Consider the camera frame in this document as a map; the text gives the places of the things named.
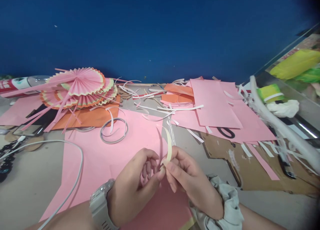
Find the wrist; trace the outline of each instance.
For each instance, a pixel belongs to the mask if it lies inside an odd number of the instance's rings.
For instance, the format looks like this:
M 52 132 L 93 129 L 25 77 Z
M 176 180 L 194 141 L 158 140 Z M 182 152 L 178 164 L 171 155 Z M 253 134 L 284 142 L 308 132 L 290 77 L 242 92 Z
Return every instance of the wrist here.
M 223 200 L 219 192 L 211 185 L 211 198 L 205 212 L 209 217 L 220 220 L 224 216 Z

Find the forearm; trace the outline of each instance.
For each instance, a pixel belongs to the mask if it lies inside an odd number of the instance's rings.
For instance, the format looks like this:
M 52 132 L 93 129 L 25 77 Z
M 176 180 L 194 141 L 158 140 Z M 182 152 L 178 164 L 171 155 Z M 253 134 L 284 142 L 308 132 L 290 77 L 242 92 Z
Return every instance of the forearm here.
M 244 230 L 282 230 L 285 229 L 282 226 L 270 221 L 269 219 L 259 215 L 258 213 L 252 211 L 246 206 L 239 204 L 241 213 L 244 218 L 244 222 L 242 223 L 242 229 Z
M 38 229 L 43 223 L 39 222 L 27 230 Z M 96 230 L 92 214 L 89 208 L 89 201 L 80 203 L 72 208 L 69 208 L 53 217 L 48 224 L 43 228 L 44 230 L 64 230 L 64 229 L 77 229 L 77 230 Z

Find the orange paper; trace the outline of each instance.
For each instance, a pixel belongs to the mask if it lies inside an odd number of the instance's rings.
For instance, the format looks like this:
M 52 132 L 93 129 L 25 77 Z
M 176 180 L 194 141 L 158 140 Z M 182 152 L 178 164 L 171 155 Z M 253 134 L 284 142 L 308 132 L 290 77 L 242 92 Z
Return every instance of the orange paper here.
M 117 95 L 117 102 L 120 101 L 120 95 Z M 119 107 L 118 103 L 112 102 L 104 105 L 107 107 L 117 106 Z M 112 108 L 110 109 L 112 116 L 114 118 L 118 117 L 118 108 Z M 109 111 L 106 111 L 104 108 L 97 108 L 93 111 L 90 111 L 90 108 L 84 108 L 80 110 L 75 111 L 75 115 L 79 118 L 81 121 L 81 124 L 76 120 L 74 116 L 71 117 L 71 120 L 68 124 L 67 128 L 72 127 L 102 127 L 106 121 L 111 119 Z M 71 116 L 71 112 L 67 112 L 52 128 L 54 129 L 61 129 L 64 128 Z
M 165 90 L 167 91 L 171 91 L 171 92 L 175 92 L 175 93 L 179 93 L 179 94 L 186 94 L 186 95 L 190 95 L 193 97 L 193 90 L 190 87 L 186 87 L 186 86 L 179 86 L 179 85 L 174 85 L 174 84 L 167 84 L 164 87 Z
M 175 94 L 166 94 L 161 95 L 161 100 L 167 101 L 170 103 L 191 103 L 194 102 L 194 98 L 189 95 L 181 94 L 181 95 L 175 95 Z

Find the wristwatch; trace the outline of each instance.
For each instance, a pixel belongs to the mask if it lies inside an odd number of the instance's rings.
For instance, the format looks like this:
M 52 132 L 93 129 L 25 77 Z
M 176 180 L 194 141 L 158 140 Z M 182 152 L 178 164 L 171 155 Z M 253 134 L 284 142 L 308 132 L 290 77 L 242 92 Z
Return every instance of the wristwatch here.
M 99 187 L 90 197 L 92 218 L 100 230 L 118 230 L 111 221 L 108 213 L 107 194 L 114 185 L 114 179 L 108 180 Z

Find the scissor handle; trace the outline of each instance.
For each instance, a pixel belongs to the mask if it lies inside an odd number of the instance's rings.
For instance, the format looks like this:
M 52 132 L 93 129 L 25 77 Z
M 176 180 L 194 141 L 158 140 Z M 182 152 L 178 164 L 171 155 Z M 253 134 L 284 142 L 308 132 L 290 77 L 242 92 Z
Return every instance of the scissor handle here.
M 217 129 L 218 129 L 218 131 L 223 135 L 223 136 L 225 136 L 225 137 L 227 137 L 227 138 L 234 138 L 236 135 L 234 134 L 234 132 L 232 132 L 229 128 L 227 128 L 227 127 L 217 127 Z

